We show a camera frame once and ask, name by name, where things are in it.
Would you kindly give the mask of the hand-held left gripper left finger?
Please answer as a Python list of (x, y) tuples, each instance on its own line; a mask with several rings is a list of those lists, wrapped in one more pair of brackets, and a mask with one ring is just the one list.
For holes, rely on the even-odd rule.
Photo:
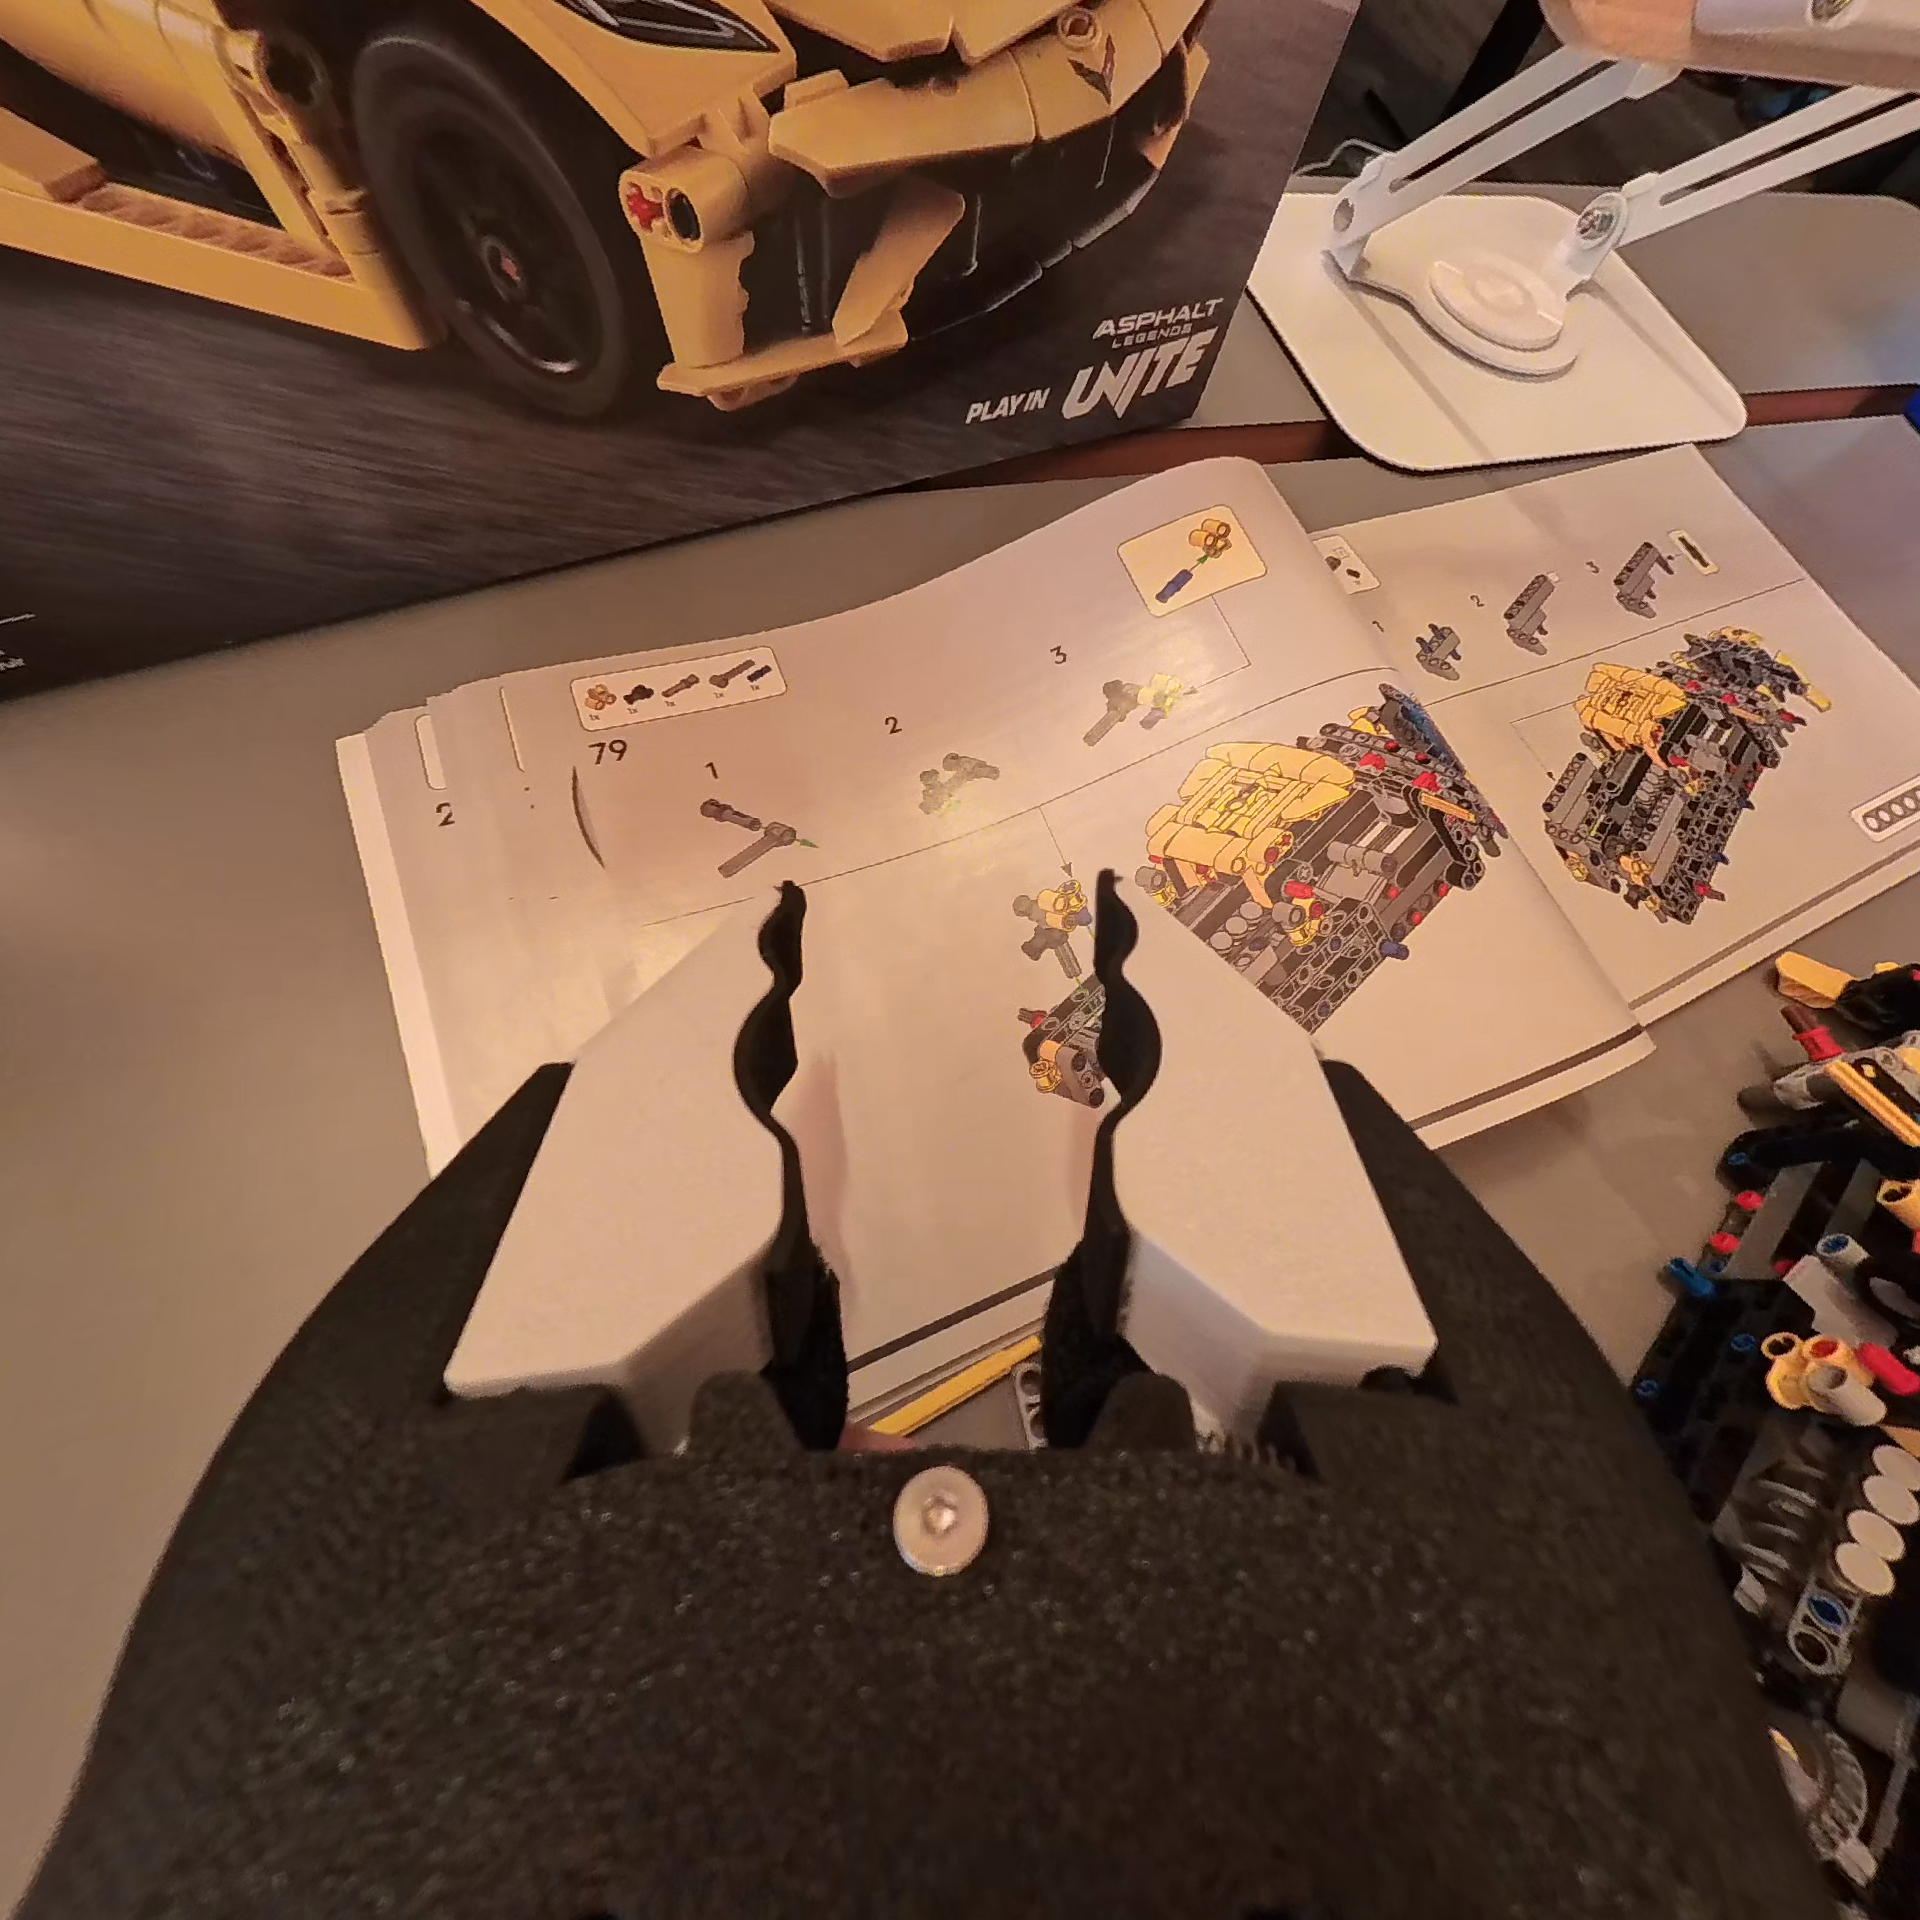
[(718, 917), (576, 1056), (445, 1361), (457, 1398), (605, 1388), (649, 1450), (749, 1374), (810, 1436), (810, 1224), (777, 1116), (804, 891)]

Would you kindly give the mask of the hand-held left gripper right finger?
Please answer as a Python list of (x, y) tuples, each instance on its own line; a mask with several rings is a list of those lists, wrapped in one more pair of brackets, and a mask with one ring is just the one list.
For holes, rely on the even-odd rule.
[(1423, 1375), (1436, 1332), (1310, 1036), (1116, 873), (1095, 978), (1098, 1327), (1237, 1443), (1279, 1388)]

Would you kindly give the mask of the partly built yellow toy car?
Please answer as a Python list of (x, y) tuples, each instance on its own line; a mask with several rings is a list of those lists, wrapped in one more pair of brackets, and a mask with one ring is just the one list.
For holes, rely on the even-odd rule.
[(1916, 1914), (1916, 964), (1775, 959), (1799, 1064), (1738, 1094), (1633, 1403), (1705, 1530), (1841, 1917)]

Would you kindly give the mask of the grey desk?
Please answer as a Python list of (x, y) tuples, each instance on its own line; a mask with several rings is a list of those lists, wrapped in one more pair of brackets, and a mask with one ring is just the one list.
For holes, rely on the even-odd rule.
[[(1916, 673), (1916, 208), (1777, 193), (1636, 248), (1748, 380), (1709, 460)], [(335, 735), (592, 639), (871, 602), (1191, 457), (1310, 531), (1491, 493), (1347, 453), (1242, 301), (1197, 424), (534, 574), (2, 707), (2, 1914), (86, 1759), (157, 1557), (238, 1411), (426, 1185)], [(1641, 1069), (1449, 1146), (1621, 1371), (1757, 1061), (1751, 972)]]

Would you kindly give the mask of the pile of yellow toy panels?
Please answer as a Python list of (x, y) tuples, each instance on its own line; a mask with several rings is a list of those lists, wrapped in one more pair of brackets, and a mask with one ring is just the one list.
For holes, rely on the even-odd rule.
[(1030, 1332), (990, 1355), (972, 1358), (967, 1368), (942, 1378), (935, 1388), (927, 1388), (925, 1394), (901, 1403), (899, 1407), (871, 1416), (865, 1429), (890, 1440), (907, 1440), (922, 1429), (930, 1429), (932, 1421), (945, 1418), (955, 1407), (969, 1404), (1000, 1381), (1011, 1378), (1022, 1365), (1035, 1361), (1040, 1352), (1043, 1352), (1043, 1339)]

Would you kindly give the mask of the open instruction booklet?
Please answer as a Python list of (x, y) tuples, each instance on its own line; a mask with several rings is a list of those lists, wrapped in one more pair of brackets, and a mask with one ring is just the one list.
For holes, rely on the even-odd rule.
[(1045, 1310), (1100, 873), (1427, 1145), (1916, 875), (1916, 684), (1691, 448), (1310, 537), (1203, 460), (942, 580), (338, 738), (428, 1168), (804, 891), (783, 1094), (852, 1404)]

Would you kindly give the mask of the toy car box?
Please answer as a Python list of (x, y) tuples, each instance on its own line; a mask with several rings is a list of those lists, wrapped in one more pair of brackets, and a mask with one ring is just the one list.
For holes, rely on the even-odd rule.
[(7, 2), (2, 694), (1184, 419), (1355, 2)]

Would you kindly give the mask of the wooden document stand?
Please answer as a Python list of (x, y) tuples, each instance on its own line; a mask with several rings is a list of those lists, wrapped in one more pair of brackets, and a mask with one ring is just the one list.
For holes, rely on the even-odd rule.
[[(1914, 2), (1541, 2), (1554, 50), (1334, 189), (1292, 186), (1250, 298), (1316, 403), (1407, 471), (1722, 443), (1746, 403), (1625, 253), (1916, 133)], [(1585, 207), (1473, 191), (1685, 72), (1819, 98)]]

